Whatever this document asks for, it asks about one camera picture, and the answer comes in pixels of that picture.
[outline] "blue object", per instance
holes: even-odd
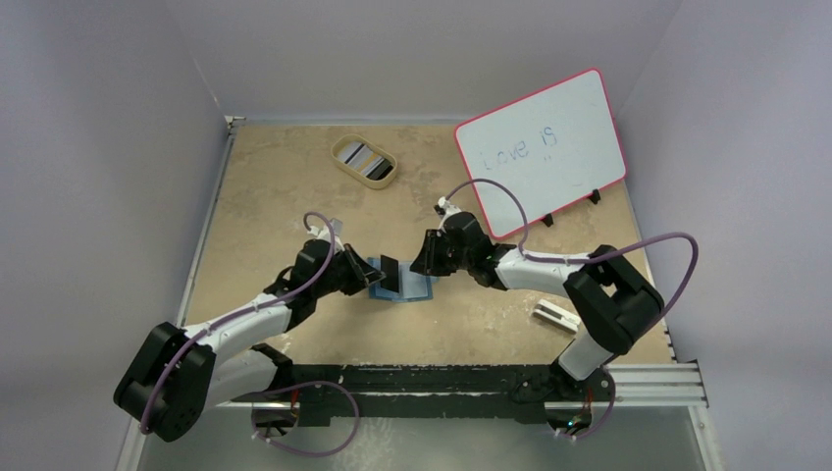
[[[378,258],[370,257],[367,259],[367,263],[378,269],[381,269],[382,266],[382,261]],[[438,279],[411,272],[411,263],[399,262],[398,264],[399,292],[384,289],[376,283],[370,286],[370,298],[392,302],[427,301],[428,299],[433,299],[434,292],[431,285]]]

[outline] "floor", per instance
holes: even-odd
[[[390,186],[365,187],[331,162],[332,144],[348,133],[398,160]],[[187,323],[228,312],[270,284],[309,238],[301,224],[309,210],[342,220],[341,239],[364,257],[412,260],[425,229],[439,223],[432,209],[439,197],[467,179],[451,126],[243,126],[205,240]],[[482,217],[470,189],[453,201]],[[598,205],[581,201],[556,213],[551,228],[534,224],[527,247],[575,253],[637,239],[626,187],[617,183],[601,192]],[[641,251],[628,258],[647,273]],[[297,363],[549,363],[572,336],[530,318],[540,298],[574,309],[564,298],[481,288],[457,273],[434,285],[430,301],[390,303],[370,299],[366,291],[331,294],[300,326],[268,342]],[[672,362],[663,327],[616,361]]]

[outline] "whiteboard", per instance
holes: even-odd
[[[530,223],[627,173],[597,69],[468,120],[455,135],[468,176],[505,185]],[[492,236],[523,227],[516,206],[499,188],[474,187]]]

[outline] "small white object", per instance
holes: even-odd
[[[575,335],[578,333],[578,326],[581,325],[581,318],[562,307],[541,299],[532,311],[532,315],[553,324],[564,331]]]
[[[440,221],[439,229],[442,229],[442,227],[444,227],[444,222],[445,220],[447,220],[447,218],[453,216],[454,214],[462,212],[462,210],[459,209],[459,206],[451,203],[450,200],[445,198],[444,196],[441,197],[440,200],[437,202],[437,206],[439,206],[444,211],[444,215],[442,216],[442,220]]]

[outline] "tan oval dish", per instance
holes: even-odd
[[[398,162],[393,156],[358,134],[339,139],[333,144],[332,153],[338,168],[372,189],[389,185],[398,173]]]

